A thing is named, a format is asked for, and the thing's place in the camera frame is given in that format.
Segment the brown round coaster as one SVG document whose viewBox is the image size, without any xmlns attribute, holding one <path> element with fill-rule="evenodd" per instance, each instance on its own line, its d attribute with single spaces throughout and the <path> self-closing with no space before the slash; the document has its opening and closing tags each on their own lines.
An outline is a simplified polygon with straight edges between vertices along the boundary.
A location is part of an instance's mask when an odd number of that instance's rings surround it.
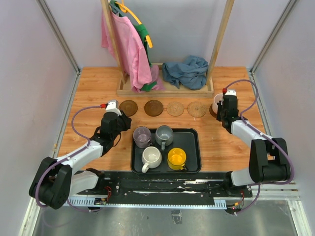
<svg viewBox="0 0 315 236">
<path fill-rule="evenodd" d="M 163 104 L 158 100 L 150 100 L 145 104 L 144 111 L 151 117 L 157 117 L 163 112 Z"/>
<path fill-rule="evenodd" d="M 119 105 L 119 109 L 123 111 L 127 117 L 130 117 L 137 113 L 138 106 L 133 100 L 125 100 Z"/>
<path fill-rule="evenodd" d="M 217 118 L 218 106 L 216 104 L 211 104 L 209 108 L 209 113 L 214 117 Z"/>
</svg>

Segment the pink ceramic mug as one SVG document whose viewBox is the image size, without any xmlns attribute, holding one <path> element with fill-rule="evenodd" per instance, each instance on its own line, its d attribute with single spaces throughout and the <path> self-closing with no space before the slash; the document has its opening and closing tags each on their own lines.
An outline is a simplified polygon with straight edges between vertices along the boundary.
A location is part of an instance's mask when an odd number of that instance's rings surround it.
<svg viewBox="0 0 315 236">
<path fill-rule="evenodd" d="M 217 94 L 215 97 L 214 97 L 214 100 L 213 100 L 213 103 L 212 103 L 212 111 L 217 114 L 218 113 L 218 104 L 220 103 L 220 101 L 222 101 L 223 99 L 223 94 L 220 93 L 220 94 Z"/>
</svg>

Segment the woven rattan coaster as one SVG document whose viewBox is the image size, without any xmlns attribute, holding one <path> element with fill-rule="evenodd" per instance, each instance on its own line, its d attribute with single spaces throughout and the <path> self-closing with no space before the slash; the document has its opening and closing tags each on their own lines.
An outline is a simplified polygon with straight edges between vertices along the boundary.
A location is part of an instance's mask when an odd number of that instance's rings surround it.
<svg viewBox="0 0 315 236">
<path fill-rule="evenodd" d="M 192 117 L 200 118 L 206 114 L 207 108 L 201 102 L 194 101 L 188 104 L 187 111 Z"/>
<path fill-rule="evenodd" d="M 184 106 L 180 102 L 170 102 L 167 105 L 167 112 L 174 117 L 180 116 L 184 112 Z"/>
</svg>

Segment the yellow mug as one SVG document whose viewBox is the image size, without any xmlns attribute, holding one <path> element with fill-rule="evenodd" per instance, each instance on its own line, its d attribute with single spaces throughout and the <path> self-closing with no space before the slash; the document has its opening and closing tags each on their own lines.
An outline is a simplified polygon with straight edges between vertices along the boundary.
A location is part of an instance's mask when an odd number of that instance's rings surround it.
<svg viewBox="0 0 315 236">
<path fill-rule="evenodd" d="M 170 169 L 174 171 L 188 171 L 186 166 L 187 155 L 181 148 L 173 148 L 167 155 L 167 163 Z"/>
</svg>

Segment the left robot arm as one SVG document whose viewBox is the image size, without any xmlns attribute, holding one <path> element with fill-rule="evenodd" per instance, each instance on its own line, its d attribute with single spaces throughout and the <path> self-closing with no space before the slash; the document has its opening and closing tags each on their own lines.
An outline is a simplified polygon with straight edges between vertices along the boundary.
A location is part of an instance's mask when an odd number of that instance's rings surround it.
<svg viewBox="0 0 315 236">
<path fill-rule="evenodd" d="M 40 207 L 59 209 L 71 195 L 84 190 L 101 194 L 105 190 L 105 182 L 100 179 L 100 171 L 85 170 L 79 173 L 79 170 L 104 156 L 114 147 L 116 137 L 130 128 L 131 118 L 124 113 L 106 112 L 101 125 L 83 146 L 57 159 L 46 157 L 41 161 L 29 195 Z"/>
</svg>

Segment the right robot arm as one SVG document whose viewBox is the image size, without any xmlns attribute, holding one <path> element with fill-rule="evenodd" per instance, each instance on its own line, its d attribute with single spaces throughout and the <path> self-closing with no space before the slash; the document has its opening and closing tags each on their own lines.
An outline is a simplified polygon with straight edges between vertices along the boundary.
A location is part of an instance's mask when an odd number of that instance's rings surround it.
<svg viewBox="0 0 315 236">
<path fill-rule="evenodd" d="M 236 95 L 223 95 L 218 102 L 217 120 L 250 147 L 249 166 L 226 174 L 228 181 L 223 184 L 223 191 L 227 196 L 237 195 L 241 186 L 292 181 L 294 168 L 287 154 L 286 141 L 266 135 L 240 116 Z"/>
</svg>

